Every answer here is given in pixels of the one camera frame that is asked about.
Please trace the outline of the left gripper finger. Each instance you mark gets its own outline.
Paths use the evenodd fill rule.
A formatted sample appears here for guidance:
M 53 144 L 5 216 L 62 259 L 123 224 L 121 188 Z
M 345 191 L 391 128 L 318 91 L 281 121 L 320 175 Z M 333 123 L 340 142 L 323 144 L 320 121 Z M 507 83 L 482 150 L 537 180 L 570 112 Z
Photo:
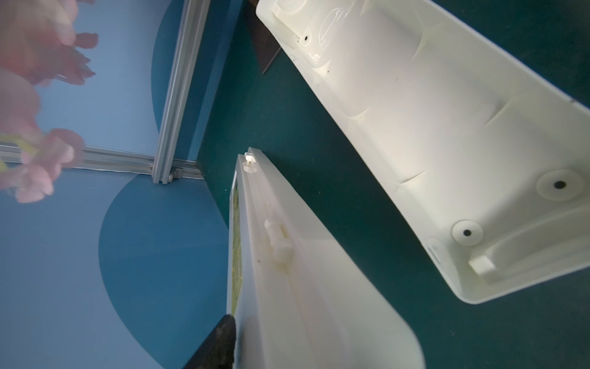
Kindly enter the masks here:
M 232 369 L 236 342 L 235 318 L 224 315 L 183 369 Z

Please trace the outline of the dispenser lid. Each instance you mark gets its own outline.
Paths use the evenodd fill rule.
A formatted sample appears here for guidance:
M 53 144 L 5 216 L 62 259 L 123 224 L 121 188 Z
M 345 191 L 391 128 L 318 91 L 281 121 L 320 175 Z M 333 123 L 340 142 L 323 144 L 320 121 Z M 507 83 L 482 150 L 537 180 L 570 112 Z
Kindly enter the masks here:
M 235 367 L 425 367 L 411 327 L 261 150 L 238 156 L 229 230 Z

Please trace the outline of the dispenser base tray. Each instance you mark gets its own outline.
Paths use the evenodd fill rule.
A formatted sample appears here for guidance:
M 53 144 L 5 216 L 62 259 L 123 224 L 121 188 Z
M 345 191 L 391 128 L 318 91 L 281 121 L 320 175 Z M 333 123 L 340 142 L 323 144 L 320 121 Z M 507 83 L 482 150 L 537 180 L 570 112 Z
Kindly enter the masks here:
M 462 301 L 589 266 L 589 110 L 432 1 L 260 1 Z

